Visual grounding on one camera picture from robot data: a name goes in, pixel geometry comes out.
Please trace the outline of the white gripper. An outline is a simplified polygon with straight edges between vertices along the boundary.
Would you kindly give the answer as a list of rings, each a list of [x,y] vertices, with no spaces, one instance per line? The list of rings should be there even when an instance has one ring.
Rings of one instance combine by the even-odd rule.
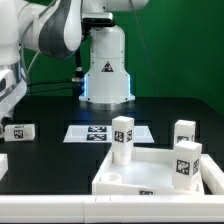
[[[0,70],[0,121],[15,107],[26,94],[24,80],[16,82],[11,69]]]

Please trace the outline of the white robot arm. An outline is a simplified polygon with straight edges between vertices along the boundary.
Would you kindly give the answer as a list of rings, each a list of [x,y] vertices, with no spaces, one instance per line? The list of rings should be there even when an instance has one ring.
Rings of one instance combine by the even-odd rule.
[[[0,0],[0,121],[11,115],[26,94],[28,48],[63,60],[86,36],[92,37],[91,65],[79,100],[117,108],[135,100],[125,71],[125,36],[113,13],[133,11],[149,0],[52,0],[43,6],[26,0]]]

